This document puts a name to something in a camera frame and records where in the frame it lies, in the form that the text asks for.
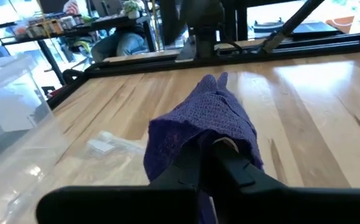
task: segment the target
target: cable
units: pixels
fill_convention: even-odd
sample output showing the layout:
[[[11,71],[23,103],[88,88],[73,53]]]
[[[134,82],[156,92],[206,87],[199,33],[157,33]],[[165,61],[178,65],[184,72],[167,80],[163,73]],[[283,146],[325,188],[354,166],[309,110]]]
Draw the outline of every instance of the cable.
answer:
[[[160,51],[160,41],[159,41],[159,27],[157,23],[157,16],[156,16],[156,8],[155,8],[155,0],[152,0],[152,13],[154,15],[154,29],[155,29],[155,39],[157,42],[157,48]]]

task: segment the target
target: wooden table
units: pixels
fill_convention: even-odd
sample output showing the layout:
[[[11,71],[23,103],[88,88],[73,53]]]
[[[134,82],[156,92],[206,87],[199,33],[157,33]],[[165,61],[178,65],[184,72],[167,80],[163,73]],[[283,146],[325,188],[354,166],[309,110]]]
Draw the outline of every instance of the wooden table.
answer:
[[[182,102],[204,75],[222,72],[257,129],[267,174],[291,186],[360,187],[357,53],[91,79],[54,110],[70,147],[45,189],[118,184],[110,174],[115,158],[85,156],[86,142],[104,130],[145,145],[151,119]],[[139,172],[125,182],[146,183]]]

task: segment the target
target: small white object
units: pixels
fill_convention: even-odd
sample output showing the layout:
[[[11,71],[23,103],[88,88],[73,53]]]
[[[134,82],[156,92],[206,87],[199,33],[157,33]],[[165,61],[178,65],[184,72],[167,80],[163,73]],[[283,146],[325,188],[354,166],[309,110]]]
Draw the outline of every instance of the small white object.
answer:
[[[131,12],[127,13],[127,16],[129,17],[129,19],[137,19],[138,17],[140,17],[140,12],[139,11],[131,11]]]
[[[110,142],[114,138],[113,134],[107,131],[101,131],[99,134],[104,142]]]
[[[96,140],[96,139],[89,140],[87,142],[87,145],[89,145],[93,149],[99,150],[103,153],[108,152],[109,150],[114,148],[114,146],[112,146],[106,142]]]

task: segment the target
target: potted plant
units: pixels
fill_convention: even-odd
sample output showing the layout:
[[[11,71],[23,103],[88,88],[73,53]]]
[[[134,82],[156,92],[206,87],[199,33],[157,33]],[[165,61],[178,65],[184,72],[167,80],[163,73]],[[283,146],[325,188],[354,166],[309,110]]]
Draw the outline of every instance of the potted plant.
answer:
[[[141,7],[134,0],[128,0],[123,3],[124,12],[127,14],[129,19],[137,19],[140,17]]]

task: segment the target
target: black metal frame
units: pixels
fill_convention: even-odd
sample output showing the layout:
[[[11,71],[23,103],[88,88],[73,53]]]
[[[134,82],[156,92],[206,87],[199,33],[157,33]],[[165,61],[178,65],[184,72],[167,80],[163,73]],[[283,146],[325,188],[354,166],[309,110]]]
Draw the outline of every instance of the black metal frame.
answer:
[[[61,85],[64,85],[65,81],[62,78],[62,72],[60,70],[60,67],[58,66],[57,62],[55,61],[54,56],[51,53],[50,49],[48,48],[47,44],[45,44],[44,40],[38,40],[37,44],[39,45],[40,50],[44,54],[44,57],[47,59],[48,63],[51,65],[51,69],[55,72]]]
[[[68,186],[48,193],[37,205],[38,223],[360,222],[360,189],[287,187],[253,166],[249,152],[223,142],[201,149],[198,138],[148,186]]]
[[[243,50],[248,51],[254,47],[244,47]],[[67,73],[76,73],[74,76],[78,78],[55,97],[48,100],[48,103],[54,109],[82,84],[86,83],[89,78],[360,52],[360,34],[342,34],[313,40],[283,42],[271,54],[232,54],[234,51],[234,49],[221,50],[220,57],[187,62],[176,62],[177,55],[165,55],[119,62],[95,63],[83,73],[67,70],[65,71]]]
[[[248,36],[247,36],[248,26],[247,26],[247,8],[246,7],[236,10],[236,24],[237,24],[237,28],[238,28],[237,40],[238,41],[247,40],[248,39]]]

